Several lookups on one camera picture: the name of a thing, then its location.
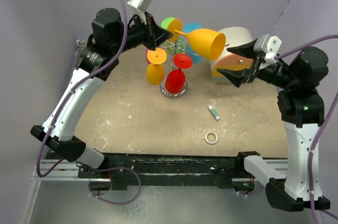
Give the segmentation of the orange wine glass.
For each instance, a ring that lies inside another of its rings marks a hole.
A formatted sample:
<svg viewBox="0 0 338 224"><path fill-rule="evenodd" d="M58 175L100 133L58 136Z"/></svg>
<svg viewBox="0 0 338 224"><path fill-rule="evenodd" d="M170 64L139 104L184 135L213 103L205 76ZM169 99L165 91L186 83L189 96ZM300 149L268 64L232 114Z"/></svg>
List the orange wine glass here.
<svg viewBox="0 0 338 224"><path fill-rule="evenodd" d="M148 51L148 60L151 62L146 70L146 80L151 85L159 85L164 80L165 69L163 63L167 59L164 49L156 48L156 50Z"/></svg>
<svg viewBox="0 0 338 224"><path fill-rule="evenodd" d="M191 48L200 56L215 61L222 54L226 44L226 36L218 31L200 28L190 33L183 32L182 30L175 30L181 36L184 36Z"/></svg>

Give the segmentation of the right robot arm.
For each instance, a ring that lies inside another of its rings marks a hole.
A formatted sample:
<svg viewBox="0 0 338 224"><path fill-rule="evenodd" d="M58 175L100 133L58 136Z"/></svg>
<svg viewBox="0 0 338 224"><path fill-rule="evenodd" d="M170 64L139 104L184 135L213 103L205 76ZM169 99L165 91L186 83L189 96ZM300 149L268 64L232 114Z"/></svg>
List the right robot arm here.
<svg viewBox="0 0 338 224"><path fill-rule="evenodd" d="M278 54L280 46L278 37L266 34L229 47L229 52L252 63L238 73L219 72L236 87L259 79L279 88L277 105L288 142L287 172L275 170L254 152L239 153L234 169L240 177L253 175L265 187L267 200L275 209L328 210L331 203L322 194L318 176L318 144L326 121L324 101L317 91L328 74L328 57L311 42L295 49L293 61L285 63Z"/></svg>

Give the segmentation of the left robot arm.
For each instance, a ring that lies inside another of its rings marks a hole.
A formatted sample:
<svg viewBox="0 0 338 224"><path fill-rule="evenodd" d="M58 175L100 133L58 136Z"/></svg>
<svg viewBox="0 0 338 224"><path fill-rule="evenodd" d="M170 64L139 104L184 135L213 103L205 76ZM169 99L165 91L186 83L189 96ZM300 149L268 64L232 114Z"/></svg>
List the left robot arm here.
<svg viewBox="0 0 338 224"><path fill-rule="evenodd" d="M155 50L173 36L156 24L150 13L143 21L137 14L123 23L114 8L100 10L92 21L93 33L77 58L75 69L57 107L43 125L34 125L31 135L69 162L90 166L98 178L107 175L105 156L74 135L78 121L96 91L118 65L119 48L126 39L124 51L144 45Z"/></svg>

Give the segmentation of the blue plastic wine glass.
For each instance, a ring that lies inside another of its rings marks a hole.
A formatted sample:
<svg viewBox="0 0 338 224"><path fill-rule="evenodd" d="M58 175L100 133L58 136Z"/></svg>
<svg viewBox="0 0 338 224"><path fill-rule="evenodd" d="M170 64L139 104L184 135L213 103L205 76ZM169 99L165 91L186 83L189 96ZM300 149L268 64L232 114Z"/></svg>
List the blue plastic wine glass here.
<svg viewBox="0 0 338 224"><path fill-rule="evenodd" d="M183 27L183 32L184 33L190 33L191 31L200 29L201 25L199 23L189 23ZM192 61L193 64L200 63L203 60L203 57L198 55L190 46L189 43L186 44L185 46L185 54L188 55Z"/></svg>

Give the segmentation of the green plastic wine glass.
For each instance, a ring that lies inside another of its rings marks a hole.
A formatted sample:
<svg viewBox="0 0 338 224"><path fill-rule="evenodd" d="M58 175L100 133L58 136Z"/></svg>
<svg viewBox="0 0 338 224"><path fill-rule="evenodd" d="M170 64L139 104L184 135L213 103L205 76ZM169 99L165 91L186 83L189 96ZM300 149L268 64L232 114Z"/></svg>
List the green plastic wine glass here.
<svg viewBox="0 0 338 224"><path fill-rule="evenodd" d="M174 42L177 41L178 43L180 43L182 41L180 38L180 34L175 32L175 30L179 31L182 30L182 22L177 18L168 17L161 22L161 27L166 30L169 30L173 34L173 37L165 41L165 43L162 46L166 48L168 54L173 55Z"/></svg>

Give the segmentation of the pink plastic wine glass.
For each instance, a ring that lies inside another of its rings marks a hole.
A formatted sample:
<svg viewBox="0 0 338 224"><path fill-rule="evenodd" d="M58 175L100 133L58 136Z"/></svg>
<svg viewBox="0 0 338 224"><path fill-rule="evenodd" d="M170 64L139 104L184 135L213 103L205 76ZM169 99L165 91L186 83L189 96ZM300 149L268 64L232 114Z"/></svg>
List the pink plastic wine glass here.
<svg viewBox="0 0 338 224"><path fill-rule="evenodd" d="M151 62L148 60L148 51L149 51L149 49L147 48L146 51L145 51L145 58L146 58L146 62L148 64L150 64Z"/></svg>

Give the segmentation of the red plastic wine glass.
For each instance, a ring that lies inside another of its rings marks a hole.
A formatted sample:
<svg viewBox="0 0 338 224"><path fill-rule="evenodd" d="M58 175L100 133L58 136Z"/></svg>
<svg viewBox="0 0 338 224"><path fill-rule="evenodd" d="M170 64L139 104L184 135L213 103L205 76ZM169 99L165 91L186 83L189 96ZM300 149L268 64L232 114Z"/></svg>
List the red plastic wine glass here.
<svg viewBox="0 0 338 224"><path fill-rule="evenodd" d="M176 69L168 74L165 81L165 88L172 94L178 94L183 90L186 81L185 74L182 70L189 69L193 61L188 55L180 53L173 57L173 63Z"/></svg>

